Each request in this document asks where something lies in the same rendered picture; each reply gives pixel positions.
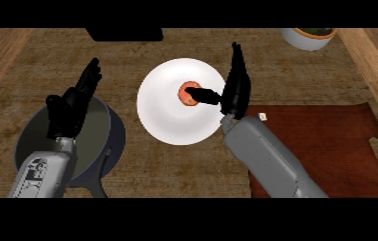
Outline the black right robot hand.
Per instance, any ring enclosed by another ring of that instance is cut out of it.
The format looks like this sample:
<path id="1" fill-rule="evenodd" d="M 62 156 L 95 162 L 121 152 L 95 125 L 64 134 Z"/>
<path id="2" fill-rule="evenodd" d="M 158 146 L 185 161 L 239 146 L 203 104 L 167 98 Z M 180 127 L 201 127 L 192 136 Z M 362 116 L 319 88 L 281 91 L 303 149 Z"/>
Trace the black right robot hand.
<path id="1" fill-rule="evenodd" d="M 251 79 L 247 72 L 242 47 L 232 43 L 234 55 L 231 71 L 228 75 L 223 93 L 219 94 L 211 89 L 188 87 L 185 91 L 198 103 L 220 105 L 223 115 L 232 114 L 236 120 L 241 120 L 250 103 Z"/>

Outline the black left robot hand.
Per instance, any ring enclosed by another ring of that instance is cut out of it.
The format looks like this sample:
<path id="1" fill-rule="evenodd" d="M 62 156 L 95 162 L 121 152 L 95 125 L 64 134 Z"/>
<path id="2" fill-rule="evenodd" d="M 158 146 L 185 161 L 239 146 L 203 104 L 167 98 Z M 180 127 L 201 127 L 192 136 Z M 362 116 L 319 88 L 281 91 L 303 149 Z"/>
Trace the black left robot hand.
<path id="1" fill-rule="evenodd" d="M 89 102 L 98 83 L 102 79 L 99 59 L 93 58 L 81 73 L 77 85 L 70 87 L 64 95 L 49 95 L 46 98 L 49 114 L 47 138 L 76 138 L 80 134 Z"/>

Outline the orange squash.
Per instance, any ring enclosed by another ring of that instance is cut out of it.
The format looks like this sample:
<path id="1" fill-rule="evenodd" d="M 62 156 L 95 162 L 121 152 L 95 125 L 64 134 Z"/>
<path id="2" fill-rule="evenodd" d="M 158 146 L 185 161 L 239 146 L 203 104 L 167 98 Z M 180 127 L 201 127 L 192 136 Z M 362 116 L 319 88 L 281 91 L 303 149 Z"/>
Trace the orange squash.
<path id="1" fill-rule="evenodd" d="M 185 106 L 197 106 L 198 102 L 194 100 L 192 95 L 186 92 L 188 87 L 200 88 L 201 85 L 195 81 L 186 81 L 182 84 L 177 92 L 179 100 Z"/>

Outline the white round plate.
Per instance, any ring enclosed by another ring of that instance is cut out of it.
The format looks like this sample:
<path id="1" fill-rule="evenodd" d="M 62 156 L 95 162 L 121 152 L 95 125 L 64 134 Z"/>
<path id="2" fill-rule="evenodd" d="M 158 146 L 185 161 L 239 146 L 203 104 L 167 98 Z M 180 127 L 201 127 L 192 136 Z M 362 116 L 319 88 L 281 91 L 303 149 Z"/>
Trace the white round plate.
<path id="1" fill-rule="evenodd" d="M 179 99 L 185 82 L 222 93 L 225 79 L 219 71 L 192 58 L 169 60 L 146 75 L 138 92 L 138 115 L 149 134 L 172 145 L 205 140 L 220 127 L 220 106 L 198 103 L 186 106 Z"/>

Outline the reddish brown tray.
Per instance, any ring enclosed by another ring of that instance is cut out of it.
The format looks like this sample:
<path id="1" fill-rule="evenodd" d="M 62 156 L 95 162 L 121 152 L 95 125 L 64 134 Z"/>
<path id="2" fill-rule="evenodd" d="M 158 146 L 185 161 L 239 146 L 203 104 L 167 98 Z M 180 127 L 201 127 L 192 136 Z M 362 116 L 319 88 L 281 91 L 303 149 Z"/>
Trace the reddish brown tray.
<path id="1" fill-rule="evenodd" d="M 368 103 L 332 105 L 251 105 L 265 125 L 297 156 L 329 197 L 378 198 L 378 119 Z"/>

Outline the dark grey pan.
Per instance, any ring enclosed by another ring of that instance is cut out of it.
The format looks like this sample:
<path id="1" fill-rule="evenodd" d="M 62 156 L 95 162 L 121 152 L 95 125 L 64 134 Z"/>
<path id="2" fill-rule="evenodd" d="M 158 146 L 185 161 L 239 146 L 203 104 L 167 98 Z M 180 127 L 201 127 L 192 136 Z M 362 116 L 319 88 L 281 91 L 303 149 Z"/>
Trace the dark grey pan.
<path id="1" fill-rule="evenodd" d="M 56 140 L 47 139 L 49 117 L 43 107 L 19 134 L 14 164 L 18 170 L 34 151 L 58 151 Z M 67 188 L 86 188 L 95 198 L 107 198 L 101 179 L 117 165 L 126 145 L 126 128 L 120 116 L 96 97 L 89 103 L 81 132 L 76 139 L 77 163 Z"/>

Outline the white plant pot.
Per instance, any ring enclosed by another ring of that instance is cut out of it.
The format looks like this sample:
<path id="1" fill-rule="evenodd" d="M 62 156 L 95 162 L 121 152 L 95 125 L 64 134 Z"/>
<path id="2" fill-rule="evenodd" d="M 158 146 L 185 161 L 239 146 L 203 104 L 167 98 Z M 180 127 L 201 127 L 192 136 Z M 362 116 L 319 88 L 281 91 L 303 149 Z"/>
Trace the white plant pot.
<path id="1" fill-rule="evenodd" d="M 328 35 L 313 35 L 307 32 L 304 32 L 298 28 L 282 28 L 281 29 L 281 35 L 288 42 L 290 45 L 293 45 L 296 48 L 304 50 L 304 51 L 318 51 L 321 50 L 331 39 L 334 38 L 337 34 L 337 29 L 331 29 L 331 33 Z"/>

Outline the black box appliance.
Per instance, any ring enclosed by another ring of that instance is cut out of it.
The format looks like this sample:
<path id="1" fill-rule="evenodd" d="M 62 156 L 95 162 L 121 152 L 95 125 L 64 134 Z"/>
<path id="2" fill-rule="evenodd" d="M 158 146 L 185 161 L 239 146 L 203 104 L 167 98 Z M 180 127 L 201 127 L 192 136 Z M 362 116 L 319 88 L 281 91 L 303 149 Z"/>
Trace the black box appliance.
<path id="1" fill-rule="evenodd" d="M 87 28 L 92 39 L 98 42 L 161 41 L 161 28 Z"/>

